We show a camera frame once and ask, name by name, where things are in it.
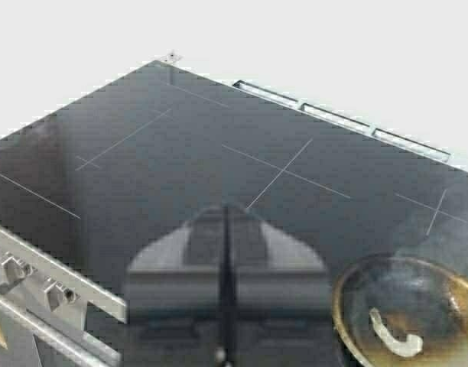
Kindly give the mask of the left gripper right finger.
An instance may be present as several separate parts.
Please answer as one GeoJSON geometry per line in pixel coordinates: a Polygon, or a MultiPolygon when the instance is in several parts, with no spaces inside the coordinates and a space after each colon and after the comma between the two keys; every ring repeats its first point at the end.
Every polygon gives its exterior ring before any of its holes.
{"type": "Polygon", "coordinates": [[[317,252],[243,208],[226,207],[226,364],[315,366],[330,308],[317,252]]]}

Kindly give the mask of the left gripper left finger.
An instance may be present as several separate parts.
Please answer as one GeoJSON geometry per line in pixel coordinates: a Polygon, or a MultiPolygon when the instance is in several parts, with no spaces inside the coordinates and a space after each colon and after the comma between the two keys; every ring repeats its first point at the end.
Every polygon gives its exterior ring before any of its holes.
{"type": "Polygon", "coordinates": [[[214,366],[223,205],[197,212],[150,242],[124,280],[126,366],[214,366]]]}

